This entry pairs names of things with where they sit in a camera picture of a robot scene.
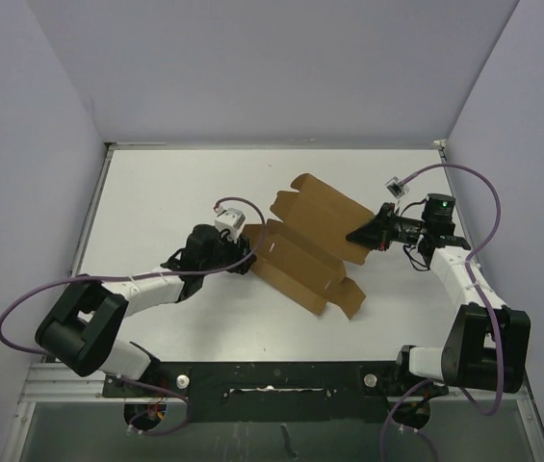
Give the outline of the brown cardboard box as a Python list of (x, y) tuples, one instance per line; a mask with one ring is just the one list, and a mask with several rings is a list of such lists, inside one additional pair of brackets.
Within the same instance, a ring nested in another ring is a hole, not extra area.
[(370, 250), (346, 236), (375, 214), (310, 173), (279, 191), (270, 211), (275, 218), (242, 232), (252, 244), (264, 239), (250, 270), (317, 316), (333, 303), (352, 319), (366, 295), (345, 264), (363, 265)]

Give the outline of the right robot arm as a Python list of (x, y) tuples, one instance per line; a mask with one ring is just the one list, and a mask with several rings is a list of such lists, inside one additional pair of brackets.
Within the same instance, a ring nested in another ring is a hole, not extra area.
[(431, 193), (420, 218), (407, 218), (384, 203), (374, 218), (349, 232), (348, 242), (385, 251), (393, 243), (415, 248), (443, 284), (455, 318), (441, 347), (404, 346), (391, 370), (393, 385), (410, 394), (426, 379), (486, 391), (516, 393), (523, 384), (531, 333), (529, 316), (511, 309), (470, 260), (471, 247), (457, 236), (455, 199)]

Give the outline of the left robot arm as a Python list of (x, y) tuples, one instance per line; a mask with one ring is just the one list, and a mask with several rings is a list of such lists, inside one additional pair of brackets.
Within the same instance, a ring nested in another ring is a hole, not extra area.
[(159, 372), (152, 366), (157, 359), (142, 346), (117, 338), (123, 320), (148, 308), (187, 300), (210, 272), (243, 275), (255, 261), (248, 237), (231, 239), (227, 230), (199, 224), (150, 278), (136, 275), (101, 282), (85, 277), (67, 284), (40, 323), (35, 340), (82, 377), (96, 371), (121, 375), (135, 394), (149, 395), (159, 383)]

